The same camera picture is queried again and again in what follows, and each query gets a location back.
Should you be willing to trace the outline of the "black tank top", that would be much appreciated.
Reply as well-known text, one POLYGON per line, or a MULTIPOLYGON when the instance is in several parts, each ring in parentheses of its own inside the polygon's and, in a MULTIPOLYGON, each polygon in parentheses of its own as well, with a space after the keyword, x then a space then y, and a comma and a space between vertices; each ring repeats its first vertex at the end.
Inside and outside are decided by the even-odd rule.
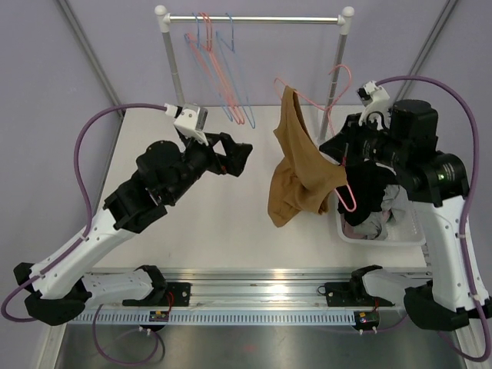
POLYGON ((388 185, 397 185, 395 174, 388 168, 365 161, 345 168, 347 186, 337 188, 339 194, 337 210, 345 221, 355 227, 366 221, 371 213, 381 212, 381 204, 388 185))

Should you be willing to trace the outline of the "light blue hanger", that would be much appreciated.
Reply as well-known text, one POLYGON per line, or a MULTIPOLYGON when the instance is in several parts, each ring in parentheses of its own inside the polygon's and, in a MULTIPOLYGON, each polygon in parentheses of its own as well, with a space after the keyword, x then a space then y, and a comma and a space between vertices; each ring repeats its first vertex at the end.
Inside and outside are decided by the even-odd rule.
POLYGON ((215 96, 227 119, 233 121, 233 114, 229 108, 228 93, 226 86, 224 85, 222 70, 218 63, 212 58, 214 54, 211 46, 210 32, 207 28, 205 29, 205 42, 202 42, 201 23, 203 18, 199 18, 197 14, 193 13, 192 19, 195 23, 196 32, 194 35, 191 33, 186 33, 184 35, 186 44, 189 47, 199 73, 207 83, 210 92, 215 96))

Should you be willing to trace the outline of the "blue hanger with black top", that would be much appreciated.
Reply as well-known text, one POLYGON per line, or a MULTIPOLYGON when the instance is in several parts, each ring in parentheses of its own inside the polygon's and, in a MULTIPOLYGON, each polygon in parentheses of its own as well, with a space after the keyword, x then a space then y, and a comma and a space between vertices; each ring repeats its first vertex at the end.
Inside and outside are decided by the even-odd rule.
POLYGON ((215 36, 218 42, 218 50, 229 78, 229 85, 231 86, 231 107, 239 119, 239 125, 248 124, 251 129, 256 129, 257 124, 248 89, 245 85, 242 63, 235 48, 234 20, 228 13, 225 16, 230 24, 230 40, 228 41, 220 31, 216 31, 215 36))

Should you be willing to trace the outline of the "brown tank top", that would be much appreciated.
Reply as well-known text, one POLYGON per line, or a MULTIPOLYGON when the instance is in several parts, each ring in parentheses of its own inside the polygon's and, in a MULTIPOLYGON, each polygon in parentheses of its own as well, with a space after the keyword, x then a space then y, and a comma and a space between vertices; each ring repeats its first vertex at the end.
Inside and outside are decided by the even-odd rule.
POLYGON ((268 216, 274 226, 285 226, 301 212, 327 213, 330 194, 347 184, 347 175, 341 166, 325 159, 311 140, 297 91, 290 86, 284 88, 281 97, 274 136, 283 154, 268 195, 268 216))

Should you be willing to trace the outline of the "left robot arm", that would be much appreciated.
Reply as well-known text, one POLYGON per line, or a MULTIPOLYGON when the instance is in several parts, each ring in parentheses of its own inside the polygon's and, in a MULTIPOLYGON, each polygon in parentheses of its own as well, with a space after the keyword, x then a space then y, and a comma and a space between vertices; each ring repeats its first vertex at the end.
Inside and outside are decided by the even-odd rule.
POLYGON ((137 157, 136 172, 105 199, 88 230, 45 261, 15 267, 16 281, 29 292, 25 307, 30 318, 58 326, 102 304, 152 307, 168 299, 168 283, 154 265, 102 276, 90 270, 117 246, 163 218, 205 172, 242 174, 253 151, 251 144, 237 143, 226 133, 205 138, 205 143, 189 140, 183 151, 172 141, 152 143, 137 157))

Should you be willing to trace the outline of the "grey tank top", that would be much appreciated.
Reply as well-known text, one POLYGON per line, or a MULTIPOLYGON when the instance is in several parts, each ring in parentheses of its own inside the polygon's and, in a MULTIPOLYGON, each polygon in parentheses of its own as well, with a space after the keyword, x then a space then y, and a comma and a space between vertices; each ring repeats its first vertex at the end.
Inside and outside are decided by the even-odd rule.
POLYGON ((356 239, 385 240, 387 225, 403 221, 407 213, 406 191, 400 186, 389 184, 384 190, 381 210, 371 212, 368 218, 357 226, 353 226, 352 234, 356 239))

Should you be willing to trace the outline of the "pink tank top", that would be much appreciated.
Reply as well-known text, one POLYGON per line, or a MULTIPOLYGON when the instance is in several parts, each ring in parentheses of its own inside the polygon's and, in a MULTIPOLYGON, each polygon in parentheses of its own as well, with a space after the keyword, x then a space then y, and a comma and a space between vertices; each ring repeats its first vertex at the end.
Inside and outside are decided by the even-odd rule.
POLYGON ((354 232, 354 227, 351 226, 348 223, 345 223, 343 225, 343 233, 348 238, 353 238, 353 239, 358 239, 359 238, 359 234, 357 234, 357 233, 354 232))

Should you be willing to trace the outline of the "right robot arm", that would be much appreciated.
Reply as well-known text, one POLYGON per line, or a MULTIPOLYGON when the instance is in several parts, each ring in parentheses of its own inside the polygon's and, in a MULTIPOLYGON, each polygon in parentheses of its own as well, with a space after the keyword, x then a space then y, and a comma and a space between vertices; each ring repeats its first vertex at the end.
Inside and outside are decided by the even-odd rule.
POLYGON ((455 331, 491 316, 491 297, 477 270, 467 211, 472 198, 464 163, 437 150, 438 113, 426 101, 400 100, 387 127, 364 121, 368 110, 348 115, 342 129, 319 149, 349 166, 372 161, 391 168, 422 225, 433 275, 414 287, 382 268, 366 269, 349 285, 356 304, 374 297, 402 303, 421 329, 455 331))

